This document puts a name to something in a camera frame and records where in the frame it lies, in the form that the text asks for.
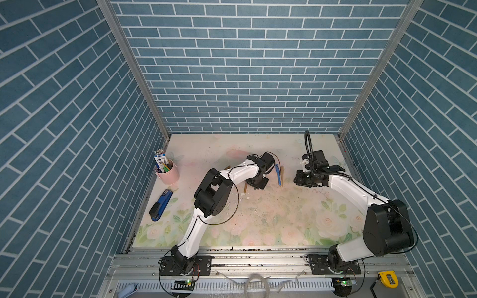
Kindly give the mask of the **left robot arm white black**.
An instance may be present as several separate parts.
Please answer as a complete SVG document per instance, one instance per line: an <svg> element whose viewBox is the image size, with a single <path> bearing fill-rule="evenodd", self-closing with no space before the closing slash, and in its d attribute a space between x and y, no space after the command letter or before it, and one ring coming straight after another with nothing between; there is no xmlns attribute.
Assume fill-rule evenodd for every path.
<svg viewBox="0 0 477 298"><path fill-rule="evenodd" d="M212 168L206 173L194 194L195 208L184 237L170 250L175 269L181 274L193 269L207 226L226 207L232 189L246 182L254 189L263 190L268 183L267 175L275 165L273 155L265 152L262 155L249 155L244 162L230 169L219 171Z"/></svg>

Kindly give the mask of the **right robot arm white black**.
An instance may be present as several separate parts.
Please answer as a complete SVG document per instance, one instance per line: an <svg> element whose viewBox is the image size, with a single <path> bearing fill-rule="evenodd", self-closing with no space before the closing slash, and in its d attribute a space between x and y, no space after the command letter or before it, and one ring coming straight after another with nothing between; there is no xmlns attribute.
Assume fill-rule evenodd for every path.
<svg viewBox="0 0 477 298"><path fill-rule="evenodd" d="M361 237L329 248L327 266L331 272L340 274L357 260L406 253L416 246L418 235L404 202L385 198L355 181L341 166L330 165L321 150L303 155L301 164L296 185L329 187L365 215Z"/></svg>

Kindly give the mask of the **box in pen cup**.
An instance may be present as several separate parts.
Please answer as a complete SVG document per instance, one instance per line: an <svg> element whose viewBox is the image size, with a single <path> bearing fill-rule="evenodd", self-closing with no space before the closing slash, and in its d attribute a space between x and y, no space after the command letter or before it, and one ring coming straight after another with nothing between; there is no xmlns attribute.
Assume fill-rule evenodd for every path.
<svg viewBox="0 0 477 298"><path fill-rule="evenodd" d="M170 171L170 167L168 166L169 162L165 155L164 150L157 150L154 152L154 160L156 162L157 168L161 173L167 173Z"/></svg>

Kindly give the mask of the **blue stapler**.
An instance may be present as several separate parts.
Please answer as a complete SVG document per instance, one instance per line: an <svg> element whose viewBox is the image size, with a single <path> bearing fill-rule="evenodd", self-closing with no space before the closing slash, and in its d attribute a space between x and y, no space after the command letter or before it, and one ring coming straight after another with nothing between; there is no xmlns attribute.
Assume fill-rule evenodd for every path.
<svg viewBox="0 0 477 298"><path fill-rule="evenodd" d="M165 209L170 202L170 199L173 195L173 191L166 189L158 200L153 204L149 210L149 216L153 222L159 221L163 216Z"/></svg>

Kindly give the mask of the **blue pen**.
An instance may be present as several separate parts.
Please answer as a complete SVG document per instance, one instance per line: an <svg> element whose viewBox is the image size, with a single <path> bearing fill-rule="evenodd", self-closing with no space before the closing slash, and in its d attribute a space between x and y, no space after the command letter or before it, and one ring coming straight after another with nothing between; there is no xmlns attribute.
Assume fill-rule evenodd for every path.
<svg viewBox="0 0 477 298"><path fill-rule="evenodd" d="M282 185L282 178L281 178L281 166L275 165L275 172L277 174L278 185Z"/></svg>

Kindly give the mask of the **pink pen holder cup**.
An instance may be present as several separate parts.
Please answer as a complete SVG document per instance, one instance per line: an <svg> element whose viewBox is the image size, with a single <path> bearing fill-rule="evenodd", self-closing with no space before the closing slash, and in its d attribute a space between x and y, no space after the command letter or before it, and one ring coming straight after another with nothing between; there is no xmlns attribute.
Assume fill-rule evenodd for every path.
<svg viewBox="0 0 477 298"><path fill-rule="evenodd" d="M180 178L178 167L173 161L170 161L167 165L155 165L155 174L165 185L173 185Z"/></svg>

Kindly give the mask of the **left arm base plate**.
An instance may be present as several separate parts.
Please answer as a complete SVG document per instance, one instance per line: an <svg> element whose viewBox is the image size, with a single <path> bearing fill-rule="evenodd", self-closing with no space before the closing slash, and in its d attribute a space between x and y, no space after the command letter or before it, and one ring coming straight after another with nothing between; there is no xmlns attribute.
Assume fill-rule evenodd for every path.
<svg viewBox="0 0 477 298"><path fill-rule="evenodd" d="M179 253L175 256L166 256L159 261L162 276L187 276L192 270L195 275L209 276L211 274L212 256L196 255L189 259L183 258Z"/></svg>

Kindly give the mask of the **aluminium rail frame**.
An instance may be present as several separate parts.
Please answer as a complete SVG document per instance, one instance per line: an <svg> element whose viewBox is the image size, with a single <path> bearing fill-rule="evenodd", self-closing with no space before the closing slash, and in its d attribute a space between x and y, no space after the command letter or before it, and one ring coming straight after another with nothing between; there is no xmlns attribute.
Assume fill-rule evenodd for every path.
<svg viewBox="0 0 477 298"><path fill-rule="evenodd" d="M304 257L316 248L202 249L212 256L211 274L162 276L165 250L116 255L99 290L102 298L422 298L425 293L406 257L358 261L361 274L313 275ZM395 271L396 289L381 284L380 271Z"/></svg>

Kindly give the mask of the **yellow tape measure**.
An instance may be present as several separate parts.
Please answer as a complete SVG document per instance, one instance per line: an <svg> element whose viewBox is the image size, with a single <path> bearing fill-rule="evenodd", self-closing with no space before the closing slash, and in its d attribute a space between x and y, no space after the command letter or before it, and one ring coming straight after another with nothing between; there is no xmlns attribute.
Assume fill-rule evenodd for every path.
<svg viewBox="0 0 477 298"><path fill-rule="evenodd" d="M386 288L396 289L399 286L398 277L393 270L380 271L378 273L378 277L381 281L381 284L384 285Z"/></svg>

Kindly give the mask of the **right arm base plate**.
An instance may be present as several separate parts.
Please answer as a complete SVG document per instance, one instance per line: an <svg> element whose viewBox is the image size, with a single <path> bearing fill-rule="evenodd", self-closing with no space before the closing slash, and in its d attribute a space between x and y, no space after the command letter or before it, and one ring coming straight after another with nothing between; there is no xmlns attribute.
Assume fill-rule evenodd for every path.
<svg viewBox="0 0 477 298"><path fill-rule="evenodd" d="M306 255L304 259L313 275L361 274L361 268L357 260L344 262L333 254L321 255L315 253Z"/></svg>

